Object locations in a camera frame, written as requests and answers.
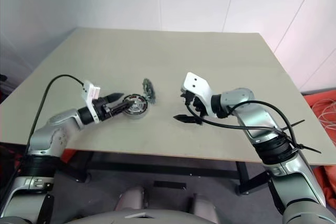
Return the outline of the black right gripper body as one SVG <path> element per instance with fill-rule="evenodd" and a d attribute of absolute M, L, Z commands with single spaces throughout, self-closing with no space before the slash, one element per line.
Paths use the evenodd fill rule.
<path fill-rule="evenodd" d="M 201 100 L 192 92 L 185 91 L 184 104 L 188 107 L 192 106 L 196 112 L 199 113 L 199 117 L 204 118 L 208 116 L 205 105 Z"/>

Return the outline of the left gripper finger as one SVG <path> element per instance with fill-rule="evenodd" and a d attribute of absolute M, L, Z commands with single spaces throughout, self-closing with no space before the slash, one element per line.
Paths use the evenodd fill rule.
<path fill-rule="evenodd" d="M 112 93 L 107 96 L 105 96 L 105 100 L 107 102 L 116 102 L 118 101 L 121 97 L 123 97 L 123 93 Z"/>
<path fill-rule="evenodd" d="M 134 104 L 133 101 L 123 101 L 111 107 L 111 115 L 118 115 L 129 109 Z"/>

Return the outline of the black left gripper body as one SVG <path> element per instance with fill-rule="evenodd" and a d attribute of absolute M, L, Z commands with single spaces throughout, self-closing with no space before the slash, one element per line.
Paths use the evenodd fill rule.
<path fill-rule="evenodd" d="M 108 104 L 113 103 L 115 101 L 116 100 L 113 100 L 112 98 L 109 97 L 100 97 L 92 101 L 92 105 L 98 116 L 99 121 L 103 122 L 115 116 L 113 108 L 108 106 Z"/>

